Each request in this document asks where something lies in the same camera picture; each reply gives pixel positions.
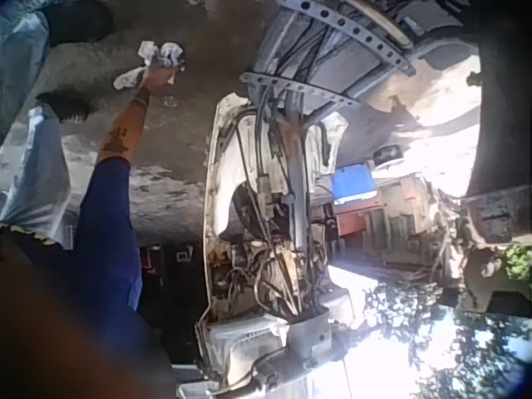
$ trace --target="leg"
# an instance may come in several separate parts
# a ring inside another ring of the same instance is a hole
[[[48,54],[48,24],[41,12],[25,16],[0,37],[0,146],[39,76]]]
[[[96,165],[81,203],[73,251],[80,264],[101,275],[109,301],[136,309],[142,279],[130,222],[129,173],[130,164],[122,158]]]
[[[44,103],[29,111],[29,135],[22,165],[0,213],[0,220],[53,237],[70,194],[59,120]]]

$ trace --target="foot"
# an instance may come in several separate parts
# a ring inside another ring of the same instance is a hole
[[[91,113],[91,108],[83,100],[62,94],[43,93],[37,97],[39,102],[48,104],[60,122],[82,123]]]
[[[113,31],[113,14],[97,0],[77,0],[44,7],[50,47],[62,43],[98,42]]]

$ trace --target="shoe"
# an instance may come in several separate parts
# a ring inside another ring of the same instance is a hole
[[[37,103],[48,104],[60,122],[82,123],[91,113],[91,108],[83,100],[62,94],[43,93],[36,100]]]
[[[97,0],[52,4],[41,9],[48,21],[49,44],[99,42],[113,32],[113,14]]]

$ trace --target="blue sleeve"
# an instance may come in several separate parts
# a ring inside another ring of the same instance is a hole
[[[119,157],[95,167],[81,202],[73,255],[80,267],[89,268],[87,274],[98,276],[108,301],[136,309],[142,279],[130,221],[129,173],[130,164]]]

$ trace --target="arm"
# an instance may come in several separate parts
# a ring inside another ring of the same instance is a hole
[[[163,86],[174,73],[172,69],[160,67],[146,70],[140,89],[128,107],[115,119],[111,132],[104,139],[97,163],[112,157],[121,157],[131,163],[144,128],[151,92]]]

